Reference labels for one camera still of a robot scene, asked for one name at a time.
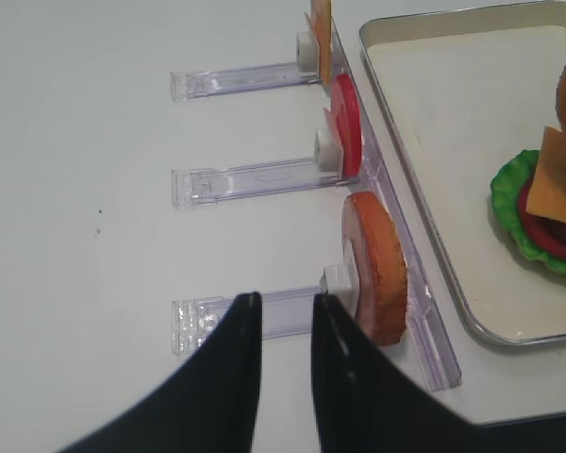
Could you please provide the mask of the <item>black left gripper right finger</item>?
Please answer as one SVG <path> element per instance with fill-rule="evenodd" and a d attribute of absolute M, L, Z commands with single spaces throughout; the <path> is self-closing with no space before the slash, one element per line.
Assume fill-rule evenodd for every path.
<path fill-rule="evenodd" d="M 312 397 L 323 452 L 520 452 L 406 377 L 340 300 L 314 298 Z"/>

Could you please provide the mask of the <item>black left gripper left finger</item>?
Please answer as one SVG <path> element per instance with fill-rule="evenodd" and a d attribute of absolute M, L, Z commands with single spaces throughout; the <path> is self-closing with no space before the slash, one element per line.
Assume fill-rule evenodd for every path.
<path fill-rule="evenodd" d="M 207 340 L 160 387 L 69 452 L 248 452 L 260 392 L 262 300 L 235 297 Z"/>

